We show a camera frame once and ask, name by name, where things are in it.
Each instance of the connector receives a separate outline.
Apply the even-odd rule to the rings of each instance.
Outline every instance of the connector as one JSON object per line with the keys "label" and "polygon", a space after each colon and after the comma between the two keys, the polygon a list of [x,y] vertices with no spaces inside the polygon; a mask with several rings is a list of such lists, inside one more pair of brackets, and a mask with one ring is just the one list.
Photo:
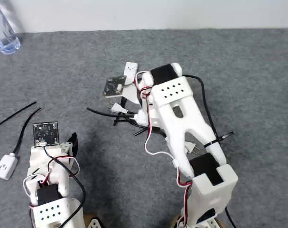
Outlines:
{"label": "connector", "polygon": [[5,154],[0,161],[0,178],[9,180],[16,165],[17,158],[15,157],[15,154]]}
{"label": "connector", "polygon": [[123,108],[119,103],[114,103],[112,107],[108,107],[111,109],[111,112],[113,113],[129,113],[129,111],[125,108]]}
{"label": "connector", "polygon": [[141,110],[141,109],[131,119],[135,120],[136,123],[139,124],[139,125],[142,125],[142,126],[147,126],[148,125],[147,114],[145,112],[143,112],[143,110]]}

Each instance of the black plastic part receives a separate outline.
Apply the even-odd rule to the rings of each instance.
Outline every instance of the black plastic part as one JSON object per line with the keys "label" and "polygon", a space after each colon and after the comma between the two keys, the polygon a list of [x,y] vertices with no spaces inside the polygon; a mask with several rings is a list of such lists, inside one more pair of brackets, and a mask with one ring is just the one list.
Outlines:
{"label": "black plastic part", "polygon": [[150,72],[153,76],[154,85],[159,85],[178,77],[170,64],[152,69]]}
{"label": "black plastic part", "polygon": [[216,170],[220,165],[210,153],[195,157],[189,162],[194,169],[195,176],[206,173],[213,186],[223,182],[223,179]]}
{"label": "black plastic part", "polygon": [[37,190],[38,205],[43,205],[62,198],[57,184],[51,184]]}
{"label": "black plastic part", "polygon": [[215,216],[215,210],[212,208],[208,211],[206,211],[198,220],[197,223],[203,222],[206,219],[211,218],[212,216]]}
{"label": "black plastic part", "polygon": [[73,157],[76,157],[77,152],[78,152],[77,133],[74,132],[74,133],[71,135],[70,139],[68,139],[67,142],[68,142],[68,143],[69,143],[69,142],[72,143],[72,156],[73,156]]}
{"label": "black plastic part", "polygon": [[58,123],[45,122],[33,124],[34,145],[41,146],[40,143],[46,143],[44,146],[59,145]]}

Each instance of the white wire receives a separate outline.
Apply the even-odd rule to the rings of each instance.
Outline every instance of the white wire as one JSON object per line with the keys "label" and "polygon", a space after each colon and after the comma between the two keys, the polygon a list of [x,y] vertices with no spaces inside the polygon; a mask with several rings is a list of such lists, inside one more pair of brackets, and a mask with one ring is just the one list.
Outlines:
{"label": "white wire", "polygon": [[[80,173],[80,171],[81,171],[81,168],[80,168],[80,166],[79,166],[79,163],[78,163],[78,161],[77,161],[77,159],[75,158],[75,157],[64,157],[64,158],[57,158],[57,160],[60,160],[60,159],[74,159],[75,160],[75,163],[77,164],[77,172],[76,172],[76,174],[75,174],[75,176],[77,176],[79,173]],[[50,175],[50,173],[51,173],[51,170],[52,170],[52,168],[51,167],[48,167],[50,170],[49,170],[49,172],[47,173],[47,175],[46,175],[46,178],[44,179],[44,181],[43,182],[45,182],[46,180],[47,180],[47,178],[49,178],[49,175]]]}
{"label": "white wire", "polygon": [[179,187],[181,187],[181,188],[187,188],[189,185],[192,184],[191,182],[189,182],[189,184],[187,184],[187,185],[180,185],[180,184],[178,183],[178,177],[179,177],[179,169],[178,169],[178,167],[177,167],[177,185],[178,185]]}
{"label": "white wire", "polygon": [[139,72],[137,72],[137,73],[135,74],[134,84],[135,84],[135,87],[136,87],[138,90],[140,90],[140,89],[139,89],[139,84],[138,84],[138,75],[144,74],[144,73],[146,73],[146,72],[149,72],[149,71],[147,71],[147,70],[142,70],[142,71],[139,71]]}
{"label": "white wire", "polygon": [[[147,108],[148,108],[148,110],[149,110],[148,96],[146,97],[146,102],[147,102]],[[168,153],[168,152],[159,151],[159,152],[156,152],[156,153],[152,153],[152,152],[150,152],[150,151],[147,149],[147,143],[148,143],[148,141],[149,141],[149,139],[150,139],[150,136],[151,136],[151,133],[152,133],[152,122],[151,122],[151,117],[150,117],[150,115],[149,115],[149,111],[147,111],[147,115],[148,115],[148,119],[149,119],[150,125],[148,126],[148,127],[149,127],[149,129],[148,129],[148,137],[147,137],[147,139],[146,139],[146,141],[145,141],[145,151],[146,151],[146,153],[147,153],[147,154],[150,154],[150,155],[157,155],[157,154],[161,154],[161,153],[162,153],[162,154],[168,155],[170,158],[172,158],[172,160],[174,160],[175,158],[174,158],[170,153]]]}
{"label": "white wire", "polygon": [[79,163],[78,163],[78,161],[77,161],[77,159],[75,158],[75,157],[68,157],[68,159],[74,159],[75,160],[75,162],[76,162],[76,164],[77,164],[77,173],[76,173],[76,175],[78,175],[79,173],[80,173],[80,171],[81,171],[81,168],[80,168],[80,166],[79,166]]}
{"label": "white wire", "polygon": [[27,177],[23,180],[23,182],[22,182],[22,186],[23,186],[24,191],[25,191],[25,193],[26,193],[26,195],[27,195],[28,197],[30,197],[30,193],[28,192],[25,183],[26,183],[26,180],[27,180],[28,178],[30,178],[30,177],[34,177],[34,176],[42,176],[43,179],[40,180],[41,182],[43,182],[43,181],[45,180],[45,178],[46,178],[45,175],[43,175],[43,174],[40,174],[40,173],[34,173],[34,174],[31,174],[31,175],[27,176]]}
{"label": "white wire", "polygon": [[181,228],[180,226],[180,222],[181,222],[181,219],[184,218],[184,216],[181,216],[178,221],[177,221],[177,228]]}

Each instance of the white plastic bracket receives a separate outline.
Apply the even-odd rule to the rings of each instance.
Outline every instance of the white plastic bracket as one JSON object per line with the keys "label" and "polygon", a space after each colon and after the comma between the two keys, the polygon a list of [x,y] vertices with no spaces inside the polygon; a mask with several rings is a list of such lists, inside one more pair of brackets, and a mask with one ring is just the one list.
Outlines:
{"label": "white plastic bracket", "polygon": [[[33,208],[36,228],[60,226],[80,205],[77,199],[62,198]],[[85,228],[83,208],[67,222],[65,228]]]}
{"label": "white plastic bracket", "polygon": [[[177,159],[181,172],[189,178],[194,171],[185,154],[185,133],[191,133],[203,145],[215,140],[211,127],[205,122],[194,98],[193,92],[182,76],[152,87],[154,108],[162,128],[168,137],[167,145]],[[173,111],[173,105],[179,106],[183,117],[179,118]],[[220,165],[226,164],[225,155],[219,145],[214,143],[206,148]]]}

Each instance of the gray carpet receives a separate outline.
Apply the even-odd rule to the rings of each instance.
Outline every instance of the gray carpet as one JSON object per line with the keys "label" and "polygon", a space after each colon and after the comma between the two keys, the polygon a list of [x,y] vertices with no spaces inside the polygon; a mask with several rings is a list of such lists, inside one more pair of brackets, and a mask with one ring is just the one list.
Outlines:
{"label": "gray carpet", "polygon": [[[106,111],[105,79],[121,75],[126,61],[138,62],[140,70],[178,62],[184,73],[204,80],[217,131],[235,132],[223,142],[239,176],[229,204],[235,223],[288,227],[288,29],[26,34],[16,54],[0,54],[0,120],[37,100],[42,111],[31,124],[59,121],[62,142],[78,133],[85,212],[107,228],[168,227],[183,204],[169,158],[145,154],[145,135],[133,137],[133,126],[114,127],[112,118],[85,109]],[[200,86],[188,81],[206,117]],[[0,127],[0,159],[13,150],[34,110]],[[12,178],[0,180],[0,228],[30,227],[22,180],[32,145],[29,125]],[[149,148],[167,149],[158,135]],[[71,193],[81,197],[73,181]]]}

